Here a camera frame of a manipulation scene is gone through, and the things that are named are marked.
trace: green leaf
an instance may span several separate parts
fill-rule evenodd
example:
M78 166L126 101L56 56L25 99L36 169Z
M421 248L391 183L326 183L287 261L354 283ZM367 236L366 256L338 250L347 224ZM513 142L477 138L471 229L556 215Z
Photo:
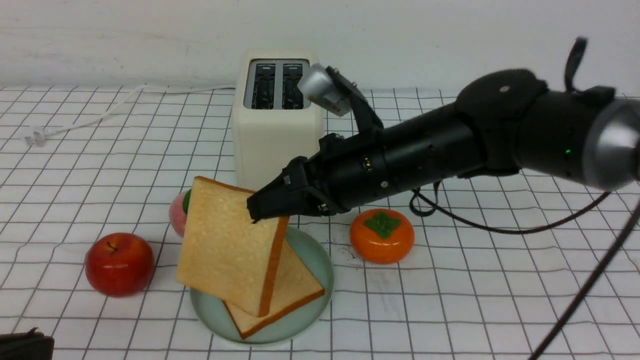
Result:
M191 200L191 189L184 194L184 198L182 199L182 210L185 215L187 215L189 211L189 200Z
M364 225L375 231L380 238L388 239L401 222L400 219L390 217L384 211L379 211L372 218L365 220Z

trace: robotic arm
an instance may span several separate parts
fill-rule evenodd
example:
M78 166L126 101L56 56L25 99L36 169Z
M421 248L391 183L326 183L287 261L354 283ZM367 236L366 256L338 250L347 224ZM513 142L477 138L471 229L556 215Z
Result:
M574 89L585 48L579 38L564 92L528 70L503 70L475 80L452 104L386 129L354 83L314 65L298 88L336 115L353 111L358 133L328 134L317 154L292 159L248 199L251 217L336 215L448 177L523 168L606 192L640 179L640 102L605 86Z

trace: plate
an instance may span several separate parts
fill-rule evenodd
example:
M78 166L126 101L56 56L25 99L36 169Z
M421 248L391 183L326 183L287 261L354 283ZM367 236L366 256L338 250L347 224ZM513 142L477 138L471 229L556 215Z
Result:
M292 227L286 241L324 287L324 296L297 308L278 321L242 339L222 301L190 288L191 305L200 321L213 334L238 344L269 345L289 340L310 327L323 313L333 295L333 263L324 247L307 233Z

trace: bread slice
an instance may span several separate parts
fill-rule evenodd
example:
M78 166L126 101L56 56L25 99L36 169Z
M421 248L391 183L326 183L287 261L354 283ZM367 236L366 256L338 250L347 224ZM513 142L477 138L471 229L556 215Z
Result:
M291 245L284 241L269 314L256 317L226 301L223 303L233 319L240 337L244 340L265 326L323 295L323 286L296 255Z
M198 176L193 180L176 280L266 316L288 217L253 224L251 190Z

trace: orange persimmon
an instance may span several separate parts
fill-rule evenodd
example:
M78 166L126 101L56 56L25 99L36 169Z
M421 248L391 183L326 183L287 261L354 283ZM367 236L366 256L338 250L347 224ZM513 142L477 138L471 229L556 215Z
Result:
M351 223L351 245L358 255L376 264L402 260L415 241L411 222L391 209L370 209Z

